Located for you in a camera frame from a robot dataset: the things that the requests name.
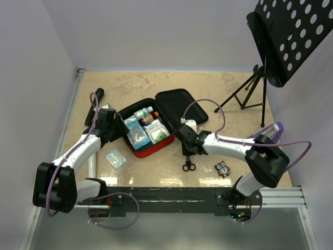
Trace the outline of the amber bottle orange cap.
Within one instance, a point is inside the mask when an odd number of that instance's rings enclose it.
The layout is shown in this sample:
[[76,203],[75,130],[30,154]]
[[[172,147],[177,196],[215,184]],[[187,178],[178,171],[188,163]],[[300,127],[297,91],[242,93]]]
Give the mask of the amber bottle orange cap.
[[138,122],[141,126],[145,126],[145,125],[153,122],[154,120],[158,119],[159,116],[160,115],[157,111],[151,112],[148,115],[143,116],[142,118],[140,118]]

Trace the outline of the white gauze pad packet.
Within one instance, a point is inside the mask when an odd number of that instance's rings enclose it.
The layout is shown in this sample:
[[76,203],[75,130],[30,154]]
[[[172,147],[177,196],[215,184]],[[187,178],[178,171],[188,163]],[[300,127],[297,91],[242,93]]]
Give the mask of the white gauze pad packet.
[[153,144],[158,143],[158,142],[156,142],[156,137],[158,136],[158,134],[161,131],[169,134],[166,127],[158,119],[154,120],[153,122],[149,123],[148,125],[144,126],[143,128],[144,128],[145,132],[148,134],[148,136]]

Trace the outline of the green wind oil box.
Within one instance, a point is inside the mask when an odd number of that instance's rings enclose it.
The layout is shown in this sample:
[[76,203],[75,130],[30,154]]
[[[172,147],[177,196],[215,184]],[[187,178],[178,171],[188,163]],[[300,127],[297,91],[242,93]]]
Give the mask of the green wind oil box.
[[158,136],[156,137],[156,142],[160,142],[162,140],[164,140],[165,138],[167,138],[169,136],[169,134],[161,131]]

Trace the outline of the red medicine kit case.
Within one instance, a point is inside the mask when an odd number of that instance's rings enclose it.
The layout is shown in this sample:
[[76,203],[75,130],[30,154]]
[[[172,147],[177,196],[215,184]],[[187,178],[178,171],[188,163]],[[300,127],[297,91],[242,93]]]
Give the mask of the red medicine kit case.
[[151,106],[153,111],[159,113],[161,123],[170,133],[170,135],[161,142],[156,144],[150,142],[139,149],[134,149],[128,137],[124,135],[123,138],[133,154],[137,158],[145,158],[170,145],[175,139],[174,131],[180,126],[185,109],[194,101],[195,99],[186,89],[174,89],[159,92],[156,94],[155,98],[142,99],[122,109],[120,115],[123,119],[127,119],[136,111]]

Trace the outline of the white medicine bottle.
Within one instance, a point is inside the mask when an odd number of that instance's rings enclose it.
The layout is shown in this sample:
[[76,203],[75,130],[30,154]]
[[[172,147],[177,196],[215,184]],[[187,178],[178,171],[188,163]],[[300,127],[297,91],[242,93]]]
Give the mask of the white medicine bottle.
[[142,119],[143,117],[146,117],[149,113],[153,112],[153,107],[149,106],[146,108],[142,108],[134,113],[134,116],[137,120]]

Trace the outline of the bandage plasters bag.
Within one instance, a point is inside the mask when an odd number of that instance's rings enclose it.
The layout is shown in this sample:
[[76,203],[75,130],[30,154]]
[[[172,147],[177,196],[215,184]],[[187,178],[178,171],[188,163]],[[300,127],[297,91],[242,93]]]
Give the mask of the bandage plasters bag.
[[120,169],[127,163],[126,158],[117,150],[114,149],[107,156],[106,159],[112,164],[115,169]]

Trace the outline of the blue mask package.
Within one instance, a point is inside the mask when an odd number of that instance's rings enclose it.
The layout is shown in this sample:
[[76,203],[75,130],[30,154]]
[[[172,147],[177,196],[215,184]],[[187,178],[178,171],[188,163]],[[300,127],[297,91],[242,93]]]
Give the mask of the blue mask package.
[[129,130],[129,133],[127,134],[128,140],[135,150],[151,142],[148,134],[139,124],[138,120],[134,115],[125,119],[124,123]]

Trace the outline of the black handled scissors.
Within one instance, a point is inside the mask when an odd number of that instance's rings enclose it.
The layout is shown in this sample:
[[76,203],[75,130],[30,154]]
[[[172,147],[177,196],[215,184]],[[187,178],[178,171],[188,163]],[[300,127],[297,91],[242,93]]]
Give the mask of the black handled scissors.
[[182,166],[182,170],[184,172],[196,170],[196,165],[191,162],[190,156],[185,156],[185,164]]

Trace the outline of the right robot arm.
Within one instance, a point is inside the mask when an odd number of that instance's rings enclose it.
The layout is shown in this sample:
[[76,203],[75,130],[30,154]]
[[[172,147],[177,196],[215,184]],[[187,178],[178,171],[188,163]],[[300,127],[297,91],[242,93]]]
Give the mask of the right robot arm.
[[250,172],[223,194],[230,203],[242,205],[262,187],[277,187],[290,163],[289,157],[262,134],[255,139],[233,139],[210,131],[198,134],[183,123],[175,131],[175,136],[194,155],[222,155],[248,164]]

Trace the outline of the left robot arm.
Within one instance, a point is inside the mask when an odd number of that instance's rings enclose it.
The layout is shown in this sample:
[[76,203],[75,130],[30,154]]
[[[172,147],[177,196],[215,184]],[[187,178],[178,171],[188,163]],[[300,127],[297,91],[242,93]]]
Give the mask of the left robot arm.
[[128,132],[120,113],[103,107],[95,114],[95,120],[79,140],[66,153],[51,163],[42,162],[36,171],[32,203],[45,208],[49,216],[69,213],[86,199],[103,204],[108,198],[105,181],[88,177],[77,182],[75,173],[103,146]]

